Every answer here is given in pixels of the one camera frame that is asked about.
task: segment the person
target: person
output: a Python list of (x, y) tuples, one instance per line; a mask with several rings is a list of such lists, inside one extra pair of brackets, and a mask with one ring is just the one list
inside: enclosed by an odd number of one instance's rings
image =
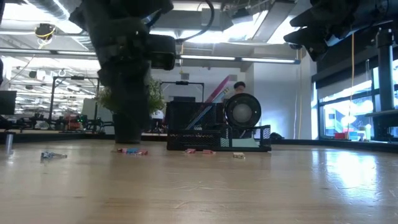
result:
[(246, 84), (244, 82), (237, 82), (234, 85), (234, 91), (231, 93), (227, 93), (224, 97), (223, 97), (223, 103), (226, 103), (227, 100), (229, 100), (232, 96), (236, 95), (236, 94), (240, 94), (240, 93), (244, 93), (246, 89)]

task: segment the ceiling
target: ceiling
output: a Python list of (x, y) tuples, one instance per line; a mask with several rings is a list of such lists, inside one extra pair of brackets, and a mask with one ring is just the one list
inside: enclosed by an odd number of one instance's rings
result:
[[(65, 18), (68, 17), (81, 0), (7, 0), (2, 24), (0, 26), (0, 48), (38, 49), (43, 43), (34, 34), (34, 29), (40, 23), (50, 23), (57, 26), (56, 33), (43, 49), (92, 51), (90, 38), (75, 24)], [(284, 44), (283, 36), (294, 31), (289, 25), (291, 18), (310, 7), (310, 0), (212, 0), (216, 8), (215, 21), (209, 32), (177, 46), (177, 52), (184, 55), (212, 55), (235, 57), (272, 57), (296, 59), (297, 52)], [(245, 7), (252, 15), (253, 21), (234, 25), (231, 17), (238, 8)], [(153, 34), (184, 37), (198, 32), (209, 20), (210, 13), (204, 2), (174, 1), (174, 10), (163, 15), (152, 29)], [(4, 63), (9, 68), (9, 78), (12, 78), (11, 88), (18, 90), (22, 98), (28, 102), (35, 100), (38, 93), (43, 99), (49, 99), (52, 76), (56, 74), (84, 75), (96, 77), (100, 68), (97, 60), (81, 60), (49, 55), (36, 56), (32, 54), (21, 56), (2, 54)], [(248, 68), (247, 62), (224, 62), (209, 60), (179, 60), (178, 66), (183, 67), (233, 67), (241, 68), (243, 72)], [(32, 70), (43, 70), (46, 76), (41, 79), (29, 78)], [(56, 100), (66, 100), (62, 94), (76, 95), (75, 101), (83, 100), (79, 94), (93, 97), (96, 84), (89, 80), (65, 80), (67, 85), (61, 84), (56, 89)], [(80, 86), (81, 91), (71, 91), (67, 86)], [(46, 105), (48, 100), (39, 102)]]

